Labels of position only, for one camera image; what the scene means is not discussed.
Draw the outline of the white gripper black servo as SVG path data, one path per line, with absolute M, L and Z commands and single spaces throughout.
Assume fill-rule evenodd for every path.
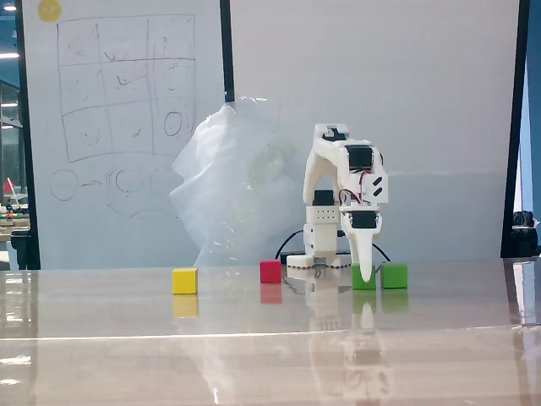
M 372 278 L 373 237 L 380 233 L 382 216 L 378 206 L 339 206 L 340 226 L 344 233 L 350 233 L 352 260 L 359 264 L 362 279 L 368 283 Z

